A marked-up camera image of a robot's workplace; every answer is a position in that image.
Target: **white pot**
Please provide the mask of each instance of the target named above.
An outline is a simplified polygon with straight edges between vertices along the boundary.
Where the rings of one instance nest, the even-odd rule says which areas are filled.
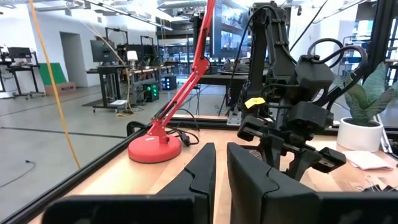
[[[352,118],[342,118],[337,134],[337,144],[355,151],[377,152],[380,147],[383,125],[370,121],[370,127],[351,124]]]

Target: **green panel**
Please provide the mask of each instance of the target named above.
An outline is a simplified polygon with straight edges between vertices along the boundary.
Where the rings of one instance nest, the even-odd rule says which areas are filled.
[[[40,76],[42,77],[44,85],[51,85],[49,68],[46,63],[39,63]],[[51,69],[54,76],[55,84],[66,83],[67,80],[63,75],[61,65],[59,63],[51,63]]]

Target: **red desk lamp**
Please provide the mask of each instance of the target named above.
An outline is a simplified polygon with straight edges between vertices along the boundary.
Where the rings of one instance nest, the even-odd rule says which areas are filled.
[[[192,74],[163,111],[152,118],[152,127],[147,134],[130,143],[130,159],[143,163],[156,163],[173,159],[181,153],[180,140],[175,136],[166,134],[165,127],[210,66],[204,55],[206,37],[210,31],[215,2],[216,0],[207,1],[206,14],[201,25],[193,59]]]

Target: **lamp base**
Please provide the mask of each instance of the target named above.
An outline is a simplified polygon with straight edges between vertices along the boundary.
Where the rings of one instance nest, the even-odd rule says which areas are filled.
[[[158,163],[171,160],[181,153],[180,140],[171,135],[167,135],[169,141],[160,143],[159,136],[148,134],[136,138],[129,144],[129,157],[136,162]]]

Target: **doorway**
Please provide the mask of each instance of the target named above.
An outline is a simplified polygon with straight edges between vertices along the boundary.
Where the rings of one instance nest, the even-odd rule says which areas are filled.
[[[76,87],[87,87],[86,67],[80,34],[60,32],[60,35],[69,81],[74,82]]]

